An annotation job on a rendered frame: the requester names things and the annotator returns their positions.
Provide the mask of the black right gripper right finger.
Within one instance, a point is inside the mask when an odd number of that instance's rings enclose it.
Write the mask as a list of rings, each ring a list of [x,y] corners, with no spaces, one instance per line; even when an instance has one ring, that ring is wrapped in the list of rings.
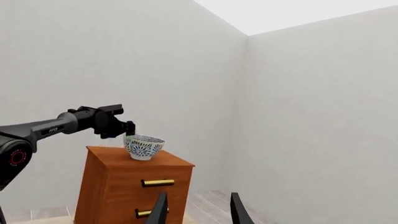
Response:
[[[246,211],[237,192],[231,193],[230,213],[233,224],[252,224],[251,217]]]

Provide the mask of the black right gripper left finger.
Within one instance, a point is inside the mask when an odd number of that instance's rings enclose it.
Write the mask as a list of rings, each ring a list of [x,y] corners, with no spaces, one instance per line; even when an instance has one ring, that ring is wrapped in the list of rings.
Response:
[[[168,198],[165,192],[161,193],[147,217],[146,224],[165,224],[168,214]]]

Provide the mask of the blue patterned white bowl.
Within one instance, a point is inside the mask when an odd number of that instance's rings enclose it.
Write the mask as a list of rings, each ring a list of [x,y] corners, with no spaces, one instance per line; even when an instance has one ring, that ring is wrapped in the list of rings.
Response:
[[[138,134],[134,136],[125,135],[123,143],[130,157],[138,161],[151,160],[165,145],[163,139]]]

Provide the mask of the wooden cabinet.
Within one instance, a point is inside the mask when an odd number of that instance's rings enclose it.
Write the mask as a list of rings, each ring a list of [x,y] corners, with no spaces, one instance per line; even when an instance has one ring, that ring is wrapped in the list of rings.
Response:
[[[87,147],[85,169],[81,182],[74,224],[96,224],[107,201],[106,187],[109,173],[117,167],[134,167],[146,163],[177,165],[189,163],[167,151],[160,151],[151,160],[138,161],[130,157],[123,147]]]

